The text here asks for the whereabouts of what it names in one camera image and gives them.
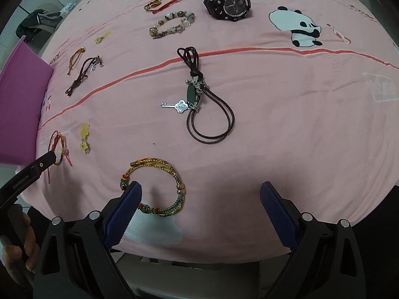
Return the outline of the yellow flower bear keychain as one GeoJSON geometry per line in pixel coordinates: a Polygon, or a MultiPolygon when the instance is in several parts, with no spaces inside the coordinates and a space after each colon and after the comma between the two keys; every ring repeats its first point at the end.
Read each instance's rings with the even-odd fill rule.
{"type": "Polygon", "coordinates": [[[90,150],[91,150],[90,145],[88,143],[89,128],[90,128],[89,124],[83,124],[82,128],[81,128],[81,145],[80,145],[80,149],[85,154],[89,154],[90,150]]]}

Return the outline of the black digital wrist watch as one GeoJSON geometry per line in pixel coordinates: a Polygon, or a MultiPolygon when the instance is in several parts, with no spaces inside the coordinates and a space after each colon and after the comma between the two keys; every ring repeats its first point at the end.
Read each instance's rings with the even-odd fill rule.
{"type": "Polygon", "coordinates": [[[213,18],[232,22],[245,19],[251,8],[250,0],[203,0],[203,4],[213,18]]]}

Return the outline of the purple storage box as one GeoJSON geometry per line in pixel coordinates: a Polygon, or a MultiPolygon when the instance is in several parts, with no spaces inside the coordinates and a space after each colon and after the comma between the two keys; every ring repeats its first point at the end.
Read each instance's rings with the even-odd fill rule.
{"type": "Polygon", "coordinates": [[[21,38],[1,70],[1,163],[25,166],[36,158],[42,103],[53,68],[21,38]]]}

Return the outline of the pink printed bed sheet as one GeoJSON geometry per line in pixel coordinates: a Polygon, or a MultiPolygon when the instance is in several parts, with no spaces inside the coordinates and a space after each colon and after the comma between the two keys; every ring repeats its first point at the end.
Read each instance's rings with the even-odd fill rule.
{"type": "Polygon", "coordinates": [[[184,207],[137,213],[119,248],[197,263],[285,252],[266,181],[324,222],[364,219],[398,182],[398,46],[359,0],[250,1],[232,22],[203,0],[82,0],[43,52],[36,153],[60,132],[69,159],[23,199],[82,219],[120,196],[132,162],[163,159],[184,207]]]}

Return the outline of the small yellow flower charm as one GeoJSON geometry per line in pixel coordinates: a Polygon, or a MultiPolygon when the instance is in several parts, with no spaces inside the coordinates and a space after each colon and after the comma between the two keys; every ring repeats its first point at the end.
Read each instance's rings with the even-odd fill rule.
{"type": "Polygon", "coordinates": [[[96,44],[100,44],[105,38],[107,38],[109,35],[111,35],[111,32],[110,31],[107,31],[107,32],[105,32],[104,34],[102,34],[102,36],[98,36],[96,39],[95,39],[95,43],[96,44]]]}

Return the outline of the dark jacket on chair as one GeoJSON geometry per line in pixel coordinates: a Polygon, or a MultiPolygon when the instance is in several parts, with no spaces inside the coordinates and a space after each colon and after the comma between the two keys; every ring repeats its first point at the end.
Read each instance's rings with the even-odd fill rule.
{"type": "Polygon", "coordinates": [[[21,39],[25,37],[25,42],[31,42],[40,31],[54,33],[58,24],[63,20],[59,11],[50,13],[43,9],[36,9],[30,13],[15,30],[16,36],[21,39]]]}

